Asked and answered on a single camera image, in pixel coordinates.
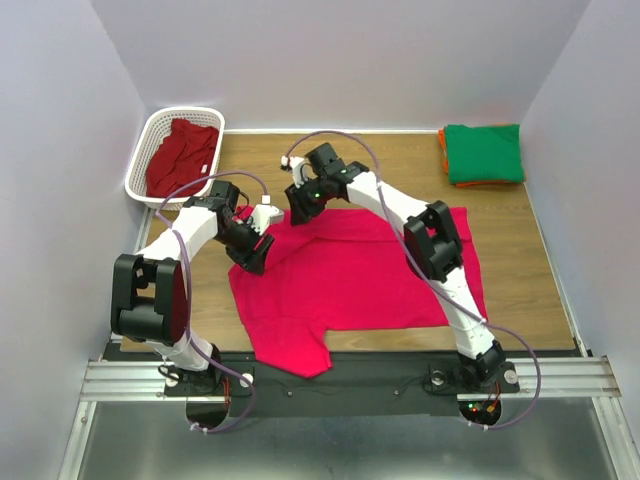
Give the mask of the bright pink t shirt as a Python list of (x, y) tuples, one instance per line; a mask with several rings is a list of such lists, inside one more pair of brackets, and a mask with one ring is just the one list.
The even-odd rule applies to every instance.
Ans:
[(269, 228), (265, 271), (234, 266), (229, 282), (258, 361), (310, 378), (332, 366), (331, 331), (446, 325), (436, 295), (409, 268), (387, 222), (329, 209), (306, 225)]

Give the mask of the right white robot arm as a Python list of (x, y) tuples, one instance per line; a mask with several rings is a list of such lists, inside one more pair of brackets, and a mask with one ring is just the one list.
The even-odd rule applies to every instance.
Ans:
[(461, 381), (472, 390), (492, 384), (506, 356), (467, 282), (462, 239), (449, 207), (442, 201), (417, 200), (359, 162), (344, 163), (328, 143), (303, 157), (283, 156), (280, 168), (293, 179), (285, 194), (294, 225), (310, 222), (333, 199), (363, 207), (388, 222), (409, 267), (433, 290), (454, 332)]

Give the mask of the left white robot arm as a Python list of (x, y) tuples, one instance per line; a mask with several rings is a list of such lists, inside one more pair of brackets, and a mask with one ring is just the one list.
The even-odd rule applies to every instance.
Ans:
[(213, 394), (227, 382), (217, 347), (190, 327), (190, 263), (203, 246), (216, 241), (243, 271), (261, 275), (274, 243), (268, 229), (284, 219), (269, 196), (238, 212), (240, 196), (233, 183), (214, 182), (208, 195), (186, 200), (151, 244), (115, 260), (111, 330), (168, 360), (159, 372), (171, 387)]

